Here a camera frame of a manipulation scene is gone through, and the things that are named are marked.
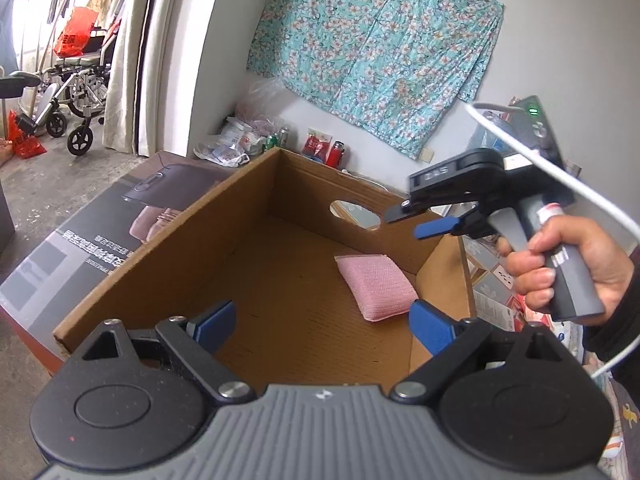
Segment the green can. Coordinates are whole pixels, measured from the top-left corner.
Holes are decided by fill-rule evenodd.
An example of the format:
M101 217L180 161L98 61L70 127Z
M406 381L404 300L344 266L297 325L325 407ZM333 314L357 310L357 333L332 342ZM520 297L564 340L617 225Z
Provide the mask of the green can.
M264 150L270 150L271 148L275 148L278 145L278 136L276 134L271 134L267 137L267 143L264 145Z

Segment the finger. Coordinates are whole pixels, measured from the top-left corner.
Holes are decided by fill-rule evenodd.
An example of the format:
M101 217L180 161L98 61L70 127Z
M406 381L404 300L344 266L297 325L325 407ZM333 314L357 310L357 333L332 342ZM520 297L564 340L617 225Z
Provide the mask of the finger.
M525 302L531 310L537 310L546 314L546 306L551 298L554 296L554 290L552 288L546 288L545 290L535 290L525 296Z
M604 234L602 228L589 218L553 216L529 241L529 249L537 253L550 251L560 242L580 246L593 237Z
M551 287L556 280L556 271L554 269L535 269L526 272L516 279L513 288L518 294L529 294L535 290L545 290Z
M520 251L511 253L504 261L504 268L513 276L520 276L525 272L539 269L544 266L545 257L542 254L535 254L531 251Z
M511 249L511 245L506 238L498 238L498 251L502 256L508 256L510 253L513 253L513 249Z

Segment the black caster wheel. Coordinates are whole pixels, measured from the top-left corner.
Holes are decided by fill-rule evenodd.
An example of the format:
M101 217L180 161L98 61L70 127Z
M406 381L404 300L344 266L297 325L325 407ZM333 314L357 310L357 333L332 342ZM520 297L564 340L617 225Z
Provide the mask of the black caster wheel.
M94 142L94 133L88 126L78 126L66 140L66 146L71 155L80 156L89 151Z
M52 114L49 114L46 127L47 133L51 137L55 139L62 137L66 132L66 126L66 117L62 112L53 112Z

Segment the gray ribbed surface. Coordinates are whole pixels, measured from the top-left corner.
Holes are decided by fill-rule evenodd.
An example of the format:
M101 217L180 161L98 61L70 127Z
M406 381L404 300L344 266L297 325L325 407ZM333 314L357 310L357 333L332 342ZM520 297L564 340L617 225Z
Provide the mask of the gray ribbed surface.
M40 480L97 476L59 465ZM269 386L259 400L222 408L193 447L110 480L458 480L533 478L497 470L457 448L431 413L385 399L376 386ZM546 480L598 479L594 467Z

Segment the open cardboard box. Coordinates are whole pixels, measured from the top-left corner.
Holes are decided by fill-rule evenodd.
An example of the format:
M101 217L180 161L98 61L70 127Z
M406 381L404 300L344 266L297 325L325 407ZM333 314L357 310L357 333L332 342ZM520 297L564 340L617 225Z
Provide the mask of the open cardboard box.
M330 212L335 200L382 217L394 194L280 149L209 191L104 280L56 328L73 351L102 320L150 328L217 300L238 311L216 358L260 391L268 383L380 383L423 364L407 316L364 320L334 256L387 254L418 295L455 319L473 301L462 242L418 242L428 212L366 230Z

